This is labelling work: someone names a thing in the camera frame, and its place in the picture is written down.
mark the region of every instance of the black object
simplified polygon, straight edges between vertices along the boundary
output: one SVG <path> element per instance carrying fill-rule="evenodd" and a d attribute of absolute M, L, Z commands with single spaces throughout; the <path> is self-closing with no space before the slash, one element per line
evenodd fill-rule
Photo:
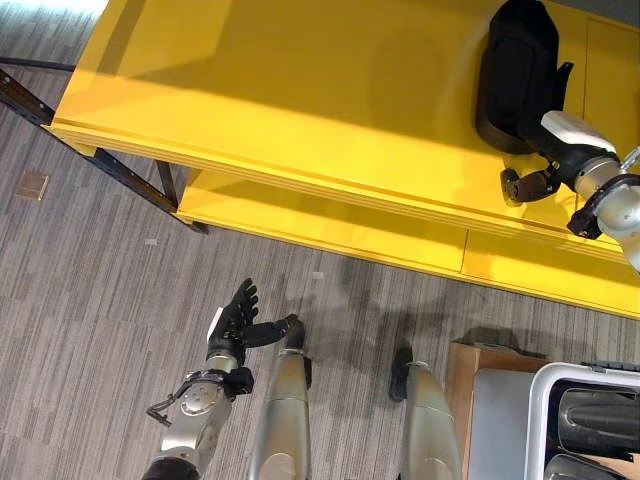
<path fill-rule="evenodd" d="M 598 217 L 595 214 L 596 209 L 609 192 L 621 185 L 629 187 L 640 186 L 640 176 L 627 173 L 618 175 L 606 182 L 587 200 L 584 207 L 574 212 L 567 224 L 567 228 L 579 237 L 591 240 L 598 238 L 602 232 L 598 226 Z"/>
<path fill-rule="evenodd" d="M 237 395 L 248 395 L 253 392 L 253 375 L 247 367 L 231 370 L 229 373 L 217 370 L 222 375 L 224 392 L 233 401 Z"/>
<path fill-rule="evenodd" d="M 27 58 L 14 58 L 14 57 L 0 57 L 0 64 L 16 65 L 19 67 L 43 68 L 46 70 L 59 70 L 61 72 L 69 72 L 69 73 L 74 72 L 76 69 L 75 65 L 68 65 L 66 63 L 46 62 L 42 60 L 31 60 Z"/>
<path fill-rule="evenodd" d="M 391 364 L 391 382 L 389 384 L 389 398 L 399 403 L 407 398 L 407 379 L 409 377 L 409 363 L 413 361 L 413 351 L 409 345 L 400 345 Z"/>
<path fill-rule="evenodd" d="M 608 157 L 620 162 L 615 153 L 593 145 L 568 144 L 560 140 L 539 121 L 523 119 L 518 132 L 536 152 L 550 163 L 553 179 L 575 191 L 575 181 L 585 164 L 594 158 Z"/>
<path fill-rule="evenodd" d="M 311 381 L 313 380 L 313 367 L 311 359 L 307 356 L 304 357 L 304 379 L 307 385 L 307 390 L 311 388 Z"/>
<path fill-rule="evenodd" d="M 628 480 L 623 475 L 585 458 L 554 456 L 544 470 L 544 480 Z"/>
<path fill-rule="evenodd" d="M 541 170 L 524 177 L 515 170 L 507 168 L 500 173 L 500 184 L 505 199 L 514 202 L 533 202 L 541 200 L 558 191 L 561 183 L 552 179 L 553 170 Z"/>
<path fill-rule="evenodd" d="M 482 58 L 476 129 L 489 145 L 512 154 L 533 153 L 519 134 L 523 120 L 538 122 L 562 110 L 573 67 L 559 69 L 558 31 L 542 2 L 508 0 L 489 27 Z"/>
<path fill-rule="evenodd" d="M 186 460 L 179 458 L 161 458 L 155 460 L 142 480 L 198 480 L 198 470 Z"/>
<path fill-rule="evenodd" d="M 168 162 L 156 160 L 156 167 L 158 168 L 158 174 L 160 175 L 160 181 L 162 182 L 162 189 L 164 190 L 164 194 L 173 205 L 178 205 L 178 194 L 176 193 L 176 186 L 173 183 L 171 166 Z"/>
<path fill-rule="evenodd" d="M 43 128 L 43 126 L 51 125 L 55 111 L 2 69 L 0 69 L 0 102 L 4 103 L 16 114 L 27 120 L 35 127 L 38 127 L 51 138 L 55 139 L 65 148 L 81 155 L 85 160 L 102 170 L 118 183 L 124 185 L 130 191 L 144 198 L 164 213 L 170 215 L 174 220 L 179 221 L 189 229 L 198 233 L 207 233 L 206 225 L 199 222 L 187 224 L 175 216 L 175 213 L 178 211 L 177 198 L 175 195 L 169 198 L 171 196 L 171 192 L 175 192 L 175 187 L 171 190 L 167 190 L 169 192 L 169 196 L 167 196 L 107 151 L 98 148 L 93 156 L 82 155 L 66 143 L 62 142 L 49 130 Z M 170 179 L 170 177 L 163 175 L 162 172 L 161 178 L 163 185 L 168 187 L 168 182 L 170 181 L 171 186 L 173 186 L 173 180 Z"/>
<path fill-rule="evenodd" d="M 257 291 L 253 281 L 247 278 L 234 294 L 231 303 L 222 309 L 208 340 L 207 360 L 219 351 L 227 351 L 235 357 L 238 365 L 244 365 L 246 345 L 243 344 L 241 335 L 245 328 L 253 325 L 253 319 L 258 315 Z"/>
<path fill-rule="evenodd" d="M 640 394 L 567 390 L 558 410 L 558 437 L 574 453 L 623 459 L 640 453 Z"/>
<path fill-rule="evenodd" d="M 639 416 L 637 389 L 560 380 L 549 392 L 545 462 L 567 451 L 633 461 L 640 452 Z"/>
<path fill-rule="evenodd" d="M 291 314 L 275 322 L 258 323 L 246 327 L 240 334 L 240 340 L 246 348 L 254 348 L 271 345 L 286 336 L 288 348 L 302 348 L 304 335 L 302 322 L 298 320 L 297 315 Z"/>

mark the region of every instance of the black cable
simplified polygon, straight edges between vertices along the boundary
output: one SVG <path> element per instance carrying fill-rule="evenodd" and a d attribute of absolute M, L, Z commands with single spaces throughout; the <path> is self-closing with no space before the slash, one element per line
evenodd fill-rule
<path fill-rule="evenodd" d="M 62 72 L 73 72 L 75 65 L 67 65 L 65 63 L 44 62 L 41 60 L 27 60 L 24 58 L 0 57 L 0 64 L 17 65 L 20 67 L 45 68 L 47 70 L 59 70 Z"/>

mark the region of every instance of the white container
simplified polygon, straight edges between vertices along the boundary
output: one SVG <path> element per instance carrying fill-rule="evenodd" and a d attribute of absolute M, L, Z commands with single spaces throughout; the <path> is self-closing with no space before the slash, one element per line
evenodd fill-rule
<path fill-rule="evenodd" d="M 640 373 L 584 367 L 570 363 L 550 363 L 533 377 L 529 393 L 529 419 L 525 460 L 525 480 L 542 480 L 547 441 L 549 394 L 553 385 L 562 380 L 588 385 L 627 387 L 640 393 Z"/>
<path fill-rule="evenodd" d="M 538 373 L 482 369 L 474 378 L 469 480 L 543 480 L 549 396 L 560 381 L 626 387 L 640 373 L 550 363 Z"/>

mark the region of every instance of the gray carpet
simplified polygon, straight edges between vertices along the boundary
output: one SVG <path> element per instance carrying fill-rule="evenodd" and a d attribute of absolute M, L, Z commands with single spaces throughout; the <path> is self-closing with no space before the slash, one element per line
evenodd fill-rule
<path fill-rule="evenodd" d="M 0 5 L 0 55 L 73 63 L 93 20 Z M 55 106 L 67 75 L 8 69 Z M 162 427 L 144 414 L 203 366 L 216 310 L 251 276 L 260 318 L 298 313 L 314 361 L 314 478 L 395 479 L 402 406 L 387 400 L 396 338 L 442 379 L 452 339 L 578 362 L 640 362 L 640 323 L 309 248 L 201 236 L 0 107 L 0 478 L 137 479 Z M 151 162 L 124 157 L 159 184 Z M 24 169 L 51 175 L 40 203 Z M 184 170 L 176 170 L 184 184 Z M 253 350 L 206 478 L 246 478 L 273 351 Z"/>

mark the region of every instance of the cardboard box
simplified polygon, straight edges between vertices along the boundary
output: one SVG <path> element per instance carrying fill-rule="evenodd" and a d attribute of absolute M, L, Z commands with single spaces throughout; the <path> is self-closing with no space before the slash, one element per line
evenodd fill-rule
<path fill-rule="evenodd" d="M 471 450 L 471 425 L 473 415 L 473 380 L 481 368 L 512 370 L 536 373 L 548 361 L 510 353 L 499 347 L 476 347 L 452 343 L 449 348 L 445 394 L 455 421 L 456 437 L 462 456 L 462 476 L 468 478 Z M 625 462 L 604 457 L 588 457 L 601 465 L 625 475 L 631 480 L 640 480 L 640 455 L 634 462 Z"/>

